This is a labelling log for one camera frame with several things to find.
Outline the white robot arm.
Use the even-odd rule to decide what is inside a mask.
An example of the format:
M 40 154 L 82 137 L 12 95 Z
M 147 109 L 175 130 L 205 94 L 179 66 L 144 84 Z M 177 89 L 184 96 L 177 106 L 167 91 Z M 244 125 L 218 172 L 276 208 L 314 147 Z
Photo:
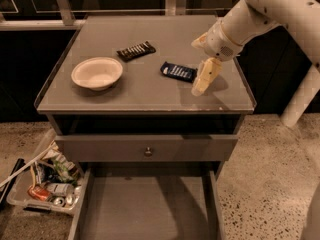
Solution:
M 208 59 L 199 65 L 192 94 L 202 95 L 253 38 L 283 26 L 314 68 L 320 66 L 320 4 L 316 0 L 240 0 L 192 42 Z

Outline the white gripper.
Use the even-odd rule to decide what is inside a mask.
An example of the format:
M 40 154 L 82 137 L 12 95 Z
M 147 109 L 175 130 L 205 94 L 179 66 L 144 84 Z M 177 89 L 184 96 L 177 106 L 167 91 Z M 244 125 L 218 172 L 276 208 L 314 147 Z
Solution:
M 232 60 L 243 50 L 242 45 L 235 43 L 224 33 L 221 20 L 214 23 L 206 33 L 193 40 L 191 45 L 197 49 L 204 49 L 208 56 L 215 57 L 200 63 L 191 89 L 194 96 L 201 96 L 205 93 L 222 70 L 222 62 Z

